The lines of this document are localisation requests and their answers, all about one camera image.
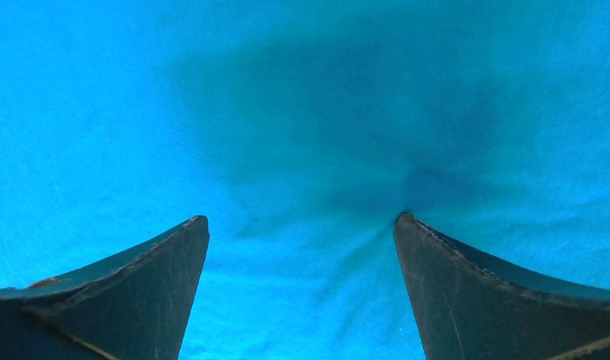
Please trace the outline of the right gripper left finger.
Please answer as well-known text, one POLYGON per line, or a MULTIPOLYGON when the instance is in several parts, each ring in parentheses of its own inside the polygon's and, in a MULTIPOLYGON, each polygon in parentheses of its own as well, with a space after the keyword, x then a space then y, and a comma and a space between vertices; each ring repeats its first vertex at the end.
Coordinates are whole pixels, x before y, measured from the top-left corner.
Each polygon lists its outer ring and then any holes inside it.
POLYGON ((208 220, 82 268, 0 289, 0 359, 177 359, 209 245, 208 220))

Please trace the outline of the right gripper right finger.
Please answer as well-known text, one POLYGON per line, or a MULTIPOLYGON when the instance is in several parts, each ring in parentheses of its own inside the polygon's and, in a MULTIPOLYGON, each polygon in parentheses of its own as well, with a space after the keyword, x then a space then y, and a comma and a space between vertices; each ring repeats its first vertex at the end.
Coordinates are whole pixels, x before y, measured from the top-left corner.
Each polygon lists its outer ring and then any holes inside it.
POLYGON ((610 290, 515 265, 408 213, 394 238, 427 359, 610 359, 610 290))

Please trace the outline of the blue t shirt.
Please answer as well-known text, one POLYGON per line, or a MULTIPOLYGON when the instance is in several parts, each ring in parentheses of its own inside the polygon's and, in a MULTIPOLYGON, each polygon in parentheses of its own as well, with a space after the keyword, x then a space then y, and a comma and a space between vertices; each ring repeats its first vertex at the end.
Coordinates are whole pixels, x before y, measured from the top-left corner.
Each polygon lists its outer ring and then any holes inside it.
POLYGON ((610 1, 0 1, 0 288, 205 215, 182 359, 422 359, 402 212, 610 289, 610 1))

